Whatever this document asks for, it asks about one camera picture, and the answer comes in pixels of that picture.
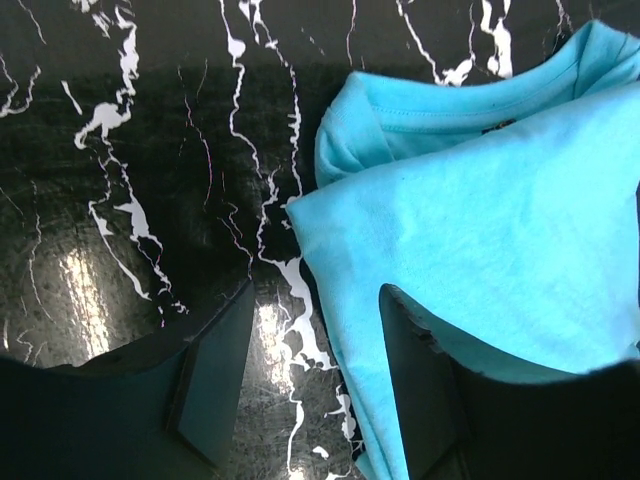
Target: folded shirt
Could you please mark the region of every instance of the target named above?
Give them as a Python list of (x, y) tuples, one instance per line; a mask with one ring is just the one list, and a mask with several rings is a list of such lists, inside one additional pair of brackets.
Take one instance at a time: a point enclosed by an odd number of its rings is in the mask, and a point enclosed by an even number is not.
[(590, 22), (546, 63), (490, 85), (349, 76), (317, 135), (321, 188), (288, 213), (368, 479), (408, 478), (384, 283), (546, 367), (640, 358), (639, 74), (640, 41)]

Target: light blue t-shirt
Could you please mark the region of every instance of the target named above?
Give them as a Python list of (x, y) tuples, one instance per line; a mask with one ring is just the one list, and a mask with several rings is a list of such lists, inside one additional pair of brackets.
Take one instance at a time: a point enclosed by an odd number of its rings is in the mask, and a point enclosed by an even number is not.
[(288, 213), (367, 478), (408, 478), (384, 283), (543, 366), (585, 373), (640, 356), (639, 74), (640, 41), (590, 22), (543, 65), (490, 85), (349, 76), (317, 135), (321, 188)]

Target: black marble surface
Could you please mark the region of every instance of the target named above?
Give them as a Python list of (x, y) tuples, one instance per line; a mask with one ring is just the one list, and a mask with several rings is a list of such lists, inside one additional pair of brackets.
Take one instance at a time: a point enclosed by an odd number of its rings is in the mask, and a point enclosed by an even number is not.
[(320, 118), (352, 69), (496, 81), (590, 18), (640, 34), (637, 0), (3, 0), (1, 354), (79, 365), (251, 276), (228, 478), (361, 478), (283, 209)]

